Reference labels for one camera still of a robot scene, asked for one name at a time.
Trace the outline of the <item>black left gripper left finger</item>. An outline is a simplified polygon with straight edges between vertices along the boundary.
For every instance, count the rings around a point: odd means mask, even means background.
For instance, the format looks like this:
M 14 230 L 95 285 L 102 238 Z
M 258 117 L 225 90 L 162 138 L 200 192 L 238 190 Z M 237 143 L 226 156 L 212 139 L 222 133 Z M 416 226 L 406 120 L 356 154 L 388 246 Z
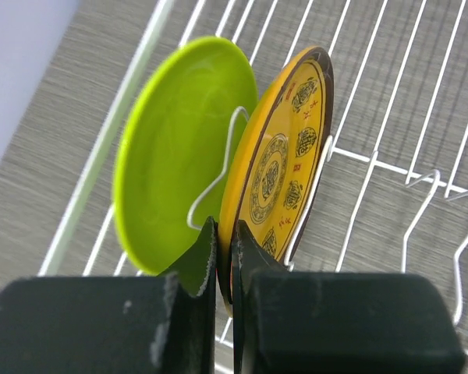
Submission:
M 211 373 L 217 226 L 156 277 L 29 277 L 0 290 L 0 373 Z

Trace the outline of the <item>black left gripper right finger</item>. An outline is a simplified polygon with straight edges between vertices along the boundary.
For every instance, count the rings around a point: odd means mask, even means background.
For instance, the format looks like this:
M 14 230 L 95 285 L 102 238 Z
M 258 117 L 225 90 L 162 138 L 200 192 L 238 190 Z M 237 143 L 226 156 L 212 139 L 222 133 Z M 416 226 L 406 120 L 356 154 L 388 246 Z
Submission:
M 230 248 L 235 372 L 463 371 L 463 346 L 427 278 L 291 272 L 244 221 Z

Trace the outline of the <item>lime green plate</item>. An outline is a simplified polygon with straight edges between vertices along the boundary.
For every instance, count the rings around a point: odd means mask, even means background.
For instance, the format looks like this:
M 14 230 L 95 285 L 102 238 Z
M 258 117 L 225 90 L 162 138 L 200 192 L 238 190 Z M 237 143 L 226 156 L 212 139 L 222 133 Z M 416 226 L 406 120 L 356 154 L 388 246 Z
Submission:
M 174 51 L 146 82 L 123 129 L 113 178 L 115 229 L 134 266 L 176 273 L 200 295 L 211 273 L 211 225 L 257 104 L 252 67 L 222 37 Z

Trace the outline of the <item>yellow patterned plate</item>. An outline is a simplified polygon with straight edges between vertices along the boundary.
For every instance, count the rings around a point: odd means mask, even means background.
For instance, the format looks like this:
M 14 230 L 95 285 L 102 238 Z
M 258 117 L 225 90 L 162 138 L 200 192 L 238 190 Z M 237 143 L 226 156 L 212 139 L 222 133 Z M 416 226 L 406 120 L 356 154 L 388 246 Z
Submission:
M 272 82 L 243 131 L 227 177 L 218 222 L 218 283 L 232 308 L 230 245 L 245 221 L 257 244 L 282 264 L 292 260 L 318 185 L 331 127 L 334 73 L 312 46 Z

